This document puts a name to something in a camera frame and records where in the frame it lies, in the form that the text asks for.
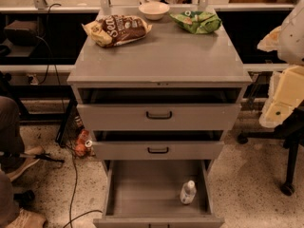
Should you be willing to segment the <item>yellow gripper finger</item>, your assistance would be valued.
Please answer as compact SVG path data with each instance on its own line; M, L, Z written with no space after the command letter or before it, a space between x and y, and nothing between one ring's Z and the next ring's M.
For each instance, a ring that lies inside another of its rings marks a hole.
M279 34L281 32L281 26L278 26L271 30L258 44L257 48L262 51L270 52L278 50L279 48Z
M282 124L304 101L304 67L290 66L271 76L259 123L274 128Z

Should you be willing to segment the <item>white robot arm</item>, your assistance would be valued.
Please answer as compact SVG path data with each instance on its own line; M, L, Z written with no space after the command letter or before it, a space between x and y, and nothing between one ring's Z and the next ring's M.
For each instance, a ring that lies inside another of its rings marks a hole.
M268 128L282 124L304 101L304 0L297 3L283 23L257 45L259 50L277 51L289 66L274 72L259 123Z

